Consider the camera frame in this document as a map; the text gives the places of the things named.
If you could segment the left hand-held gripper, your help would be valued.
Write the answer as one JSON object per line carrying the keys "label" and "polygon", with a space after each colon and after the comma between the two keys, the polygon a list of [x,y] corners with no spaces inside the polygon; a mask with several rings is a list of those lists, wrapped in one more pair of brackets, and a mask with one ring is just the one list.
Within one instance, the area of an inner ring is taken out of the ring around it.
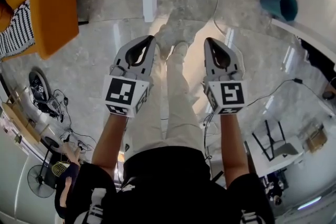
{"label": "left hand-held gripper", "polygon": [[156,39],[141,36],[122,46],[103,83],[102,101],[109,113],[135,117],[146,102],[151,87]]}

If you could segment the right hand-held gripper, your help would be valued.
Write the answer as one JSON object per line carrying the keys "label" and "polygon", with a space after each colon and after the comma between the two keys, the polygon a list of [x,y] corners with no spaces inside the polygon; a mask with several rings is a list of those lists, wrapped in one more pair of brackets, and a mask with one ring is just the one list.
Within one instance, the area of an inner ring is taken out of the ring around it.
{"label": "right hand-held gripper", "polygon": [[211,37],[205,39],[204,54],[204,93],[214,114],[238,113],[247,104],[247,84],[242,71],[238,70],[236,54]]}

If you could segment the person's right forearm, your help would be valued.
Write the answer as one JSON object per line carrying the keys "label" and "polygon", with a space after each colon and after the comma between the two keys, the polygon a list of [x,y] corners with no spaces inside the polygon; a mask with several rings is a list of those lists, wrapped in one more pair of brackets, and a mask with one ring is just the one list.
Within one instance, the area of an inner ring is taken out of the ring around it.
{"label": "person's right forearm", "polygon": [[248,174],[248,159],[239,123],[235,114],[220,117],[221,152],[226,186],[238,177]]}

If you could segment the person's left forearm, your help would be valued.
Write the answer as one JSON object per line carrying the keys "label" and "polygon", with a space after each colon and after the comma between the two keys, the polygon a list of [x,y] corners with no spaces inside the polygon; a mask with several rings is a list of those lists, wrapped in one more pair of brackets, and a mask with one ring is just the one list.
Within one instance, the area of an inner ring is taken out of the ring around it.
{"label": "person's left forearm", "polygon": [[102,168],[112,179],[127,119],[126,116],[110,114],[93,152],[91,163]]}

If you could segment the person's right white shoe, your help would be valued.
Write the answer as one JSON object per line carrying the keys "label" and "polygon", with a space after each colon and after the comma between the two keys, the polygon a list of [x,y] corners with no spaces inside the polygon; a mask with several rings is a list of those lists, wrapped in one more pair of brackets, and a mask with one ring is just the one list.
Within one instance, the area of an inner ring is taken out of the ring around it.
{"label": "person's right white shoe", "polygon": [[188,51],[188,43],[182,41],[177,45],[173,46],[172,57],[184,60],[184,58],[187,55],[187,51]]}

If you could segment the person's cream trousers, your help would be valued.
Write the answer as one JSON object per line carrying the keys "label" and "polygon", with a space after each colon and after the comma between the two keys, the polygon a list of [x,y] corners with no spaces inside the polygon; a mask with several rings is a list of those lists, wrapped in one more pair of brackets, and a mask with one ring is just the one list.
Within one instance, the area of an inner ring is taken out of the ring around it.
{"label": "person's cream trousers", "polygon": [[154,61],[153,87],[139,113],[123,137],[125,159],[158,147],[187,147],[203,152],[203,133],[189,99],[188,83],[183,76],[184,60],[169,55],[166,61],[169,122],[161,132],[161,71],[163,61]]}

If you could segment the teal trash bin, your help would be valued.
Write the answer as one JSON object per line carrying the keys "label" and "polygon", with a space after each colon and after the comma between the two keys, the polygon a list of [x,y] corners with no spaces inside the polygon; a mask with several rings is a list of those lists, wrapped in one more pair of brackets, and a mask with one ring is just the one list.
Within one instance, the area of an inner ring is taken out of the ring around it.
{"label": "teal trash bin", "polygon": [[261,7],[281,20],[291,22],[298,13],[296,0],[260,0]]}

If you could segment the orange sofa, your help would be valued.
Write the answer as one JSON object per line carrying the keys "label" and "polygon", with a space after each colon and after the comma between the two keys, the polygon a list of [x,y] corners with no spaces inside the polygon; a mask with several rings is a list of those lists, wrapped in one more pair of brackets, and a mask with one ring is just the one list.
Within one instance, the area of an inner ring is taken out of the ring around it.
{"label": "orange sofa", "polygon": [[4,61],[33,53],[46,60],[79,34],[76,0],[30,0],[30,15],[35,44]]}

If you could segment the black oval device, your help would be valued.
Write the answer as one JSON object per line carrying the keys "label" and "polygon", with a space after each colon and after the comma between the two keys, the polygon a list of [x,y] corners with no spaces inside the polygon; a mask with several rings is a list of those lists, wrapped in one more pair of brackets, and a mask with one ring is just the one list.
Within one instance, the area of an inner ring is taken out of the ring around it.
{"label": "black oval device", "polygon": [[29,89],[33,96],[32,103],[41,112],[50,114],[52,110],[48,106],[49,92],[44,78],[37,70],[32,70],[29,73]]}

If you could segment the black white striped blanket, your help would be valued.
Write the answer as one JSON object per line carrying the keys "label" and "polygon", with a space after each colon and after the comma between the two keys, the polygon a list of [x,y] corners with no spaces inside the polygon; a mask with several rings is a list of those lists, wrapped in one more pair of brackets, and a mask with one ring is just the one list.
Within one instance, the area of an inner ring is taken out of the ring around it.
{"label": "black white striped blanket", "polygon": [[10,25],[0,32],[0,61],[29,50],[34,44],[30,15],[30,0],[14,10]]}

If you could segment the wooden rack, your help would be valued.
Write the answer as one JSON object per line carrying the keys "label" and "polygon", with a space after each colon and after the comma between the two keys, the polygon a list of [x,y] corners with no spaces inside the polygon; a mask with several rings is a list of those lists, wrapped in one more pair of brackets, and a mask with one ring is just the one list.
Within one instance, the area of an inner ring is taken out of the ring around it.
{"label": "wooden rack", "polygon": [[27,87],[24,87],[22,91],[17,92],[15,88],[7,100],[5,102],[2,101],[1,105],[8,119],[18,128],[23,138],[30,144],[37,145],[41,142],[45,131],[49,128],[49,124],[46,124],[44,128],[39,131],[36,129],[38,121],[34,121],[24,112],[20,104],[20,97],[27,89]]}

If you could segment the orange cushion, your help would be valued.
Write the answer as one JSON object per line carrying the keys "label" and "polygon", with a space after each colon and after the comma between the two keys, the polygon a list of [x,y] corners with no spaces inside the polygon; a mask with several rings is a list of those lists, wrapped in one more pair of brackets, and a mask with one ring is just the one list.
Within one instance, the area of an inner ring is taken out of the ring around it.
{"label": "orange cushion", "polygon": [[0,0],[0,32],[3,32],[9,25],[14,14],[25,0]]}

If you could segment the person's black t-shirt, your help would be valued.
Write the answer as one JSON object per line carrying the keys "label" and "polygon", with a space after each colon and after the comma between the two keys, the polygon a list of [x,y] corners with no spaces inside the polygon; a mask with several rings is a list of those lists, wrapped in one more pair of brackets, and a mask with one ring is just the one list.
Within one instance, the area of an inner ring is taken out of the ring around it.
{"label": "person's black t-shirt", "polygon": [[167,146],[132,156],[124,183],[94,164],[82,165],[67,206],[65,224],[275,224],[256,174],[227,188],[211,181],[203,154]]}

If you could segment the yellow racket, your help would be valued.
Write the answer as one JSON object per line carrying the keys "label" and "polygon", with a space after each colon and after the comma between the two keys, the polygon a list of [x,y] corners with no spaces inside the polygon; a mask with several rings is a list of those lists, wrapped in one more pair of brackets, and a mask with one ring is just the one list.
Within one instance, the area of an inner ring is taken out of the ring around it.
{"label": "yellow racket", "polygon": [[69,166],[68,162],[57,162],[52,166],[51,170],[55,176],[59,177]]}

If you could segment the black standing fan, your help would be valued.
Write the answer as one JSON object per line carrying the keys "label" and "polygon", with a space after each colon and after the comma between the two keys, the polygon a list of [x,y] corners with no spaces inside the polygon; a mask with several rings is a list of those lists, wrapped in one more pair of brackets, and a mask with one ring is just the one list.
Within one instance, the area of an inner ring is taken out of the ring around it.
{"label": "black standing fan", "polygon": [[55,190],[56,176],[46,162],[50,148],[48,148],[42,164],[33,166],[27,174],[30,190],[39,198],[50,197]]}

